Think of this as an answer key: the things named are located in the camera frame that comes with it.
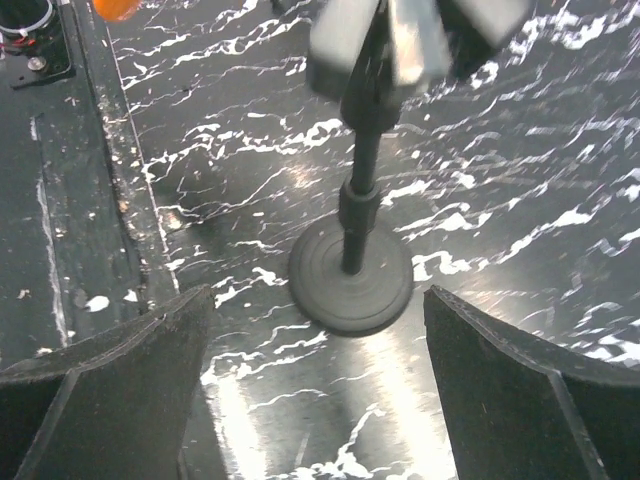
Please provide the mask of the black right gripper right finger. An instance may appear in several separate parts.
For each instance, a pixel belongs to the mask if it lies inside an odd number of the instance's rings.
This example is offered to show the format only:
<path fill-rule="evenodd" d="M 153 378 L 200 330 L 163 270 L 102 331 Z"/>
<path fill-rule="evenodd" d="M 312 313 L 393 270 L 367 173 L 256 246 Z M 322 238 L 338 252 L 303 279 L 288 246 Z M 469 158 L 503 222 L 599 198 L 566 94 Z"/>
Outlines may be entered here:
<path fill-rule="evenodd" d="M 636 479 L 639 373 L 433 286 L 426 341 L 461 479 Z"/>

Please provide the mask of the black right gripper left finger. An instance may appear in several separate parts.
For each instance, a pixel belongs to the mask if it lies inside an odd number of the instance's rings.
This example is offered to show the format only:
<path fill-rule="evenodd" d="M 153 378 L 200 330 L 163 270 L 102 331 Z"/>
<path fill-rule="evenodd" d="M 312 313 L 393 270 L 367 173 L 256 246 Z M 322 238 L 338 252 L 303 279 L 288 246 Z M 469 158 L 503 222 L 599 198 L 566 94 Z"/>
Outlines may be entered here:
<path fill-rule="evenodd" d="M 183 479 L 214 301 L 202 285 L 1 372 L 4 479 Z"/>

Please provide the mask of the black round-base stand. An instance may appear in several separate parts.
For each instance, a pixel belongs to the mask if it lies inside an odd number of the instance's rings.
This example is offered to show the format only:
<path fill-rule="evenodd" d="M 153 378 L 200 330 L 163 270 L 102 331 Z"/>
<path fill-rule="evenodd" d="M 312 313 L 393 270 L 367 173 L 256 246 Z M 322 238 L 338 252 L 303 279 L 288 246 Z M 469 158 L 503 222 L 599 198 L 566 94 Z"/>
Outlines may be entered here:
<path fill-rule="evenodd" d="M 338 103 L 355 140 L 337 213 L 312 223 L 289 257 L 290 292 L 307 318 L 342 335 L 364 336 L 404 312 L 414 288 L 411 255 L 376 222 L 382 136 L 407 100 L 434 83 L 477 72 L 532 10 L 530 1 L 332 0 L 319 12 L 306 81 Z"/>

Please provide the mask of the orange microphone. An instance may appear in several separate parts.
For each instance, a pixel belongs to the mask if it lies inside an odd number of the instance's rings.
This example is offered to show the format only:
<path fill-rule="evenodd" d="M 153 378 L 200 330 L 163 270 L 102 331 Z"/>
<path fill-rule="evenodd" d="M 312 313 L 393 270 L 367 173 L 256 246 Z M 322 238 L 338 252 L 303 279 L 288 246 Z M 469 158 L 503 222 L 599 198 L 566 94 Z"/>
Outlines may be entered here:
<path fill-rule="evenodd" d="M 138 10 L 141 0 L 93 0 L 96 13 L 107 22 L 122 22 Z"/>

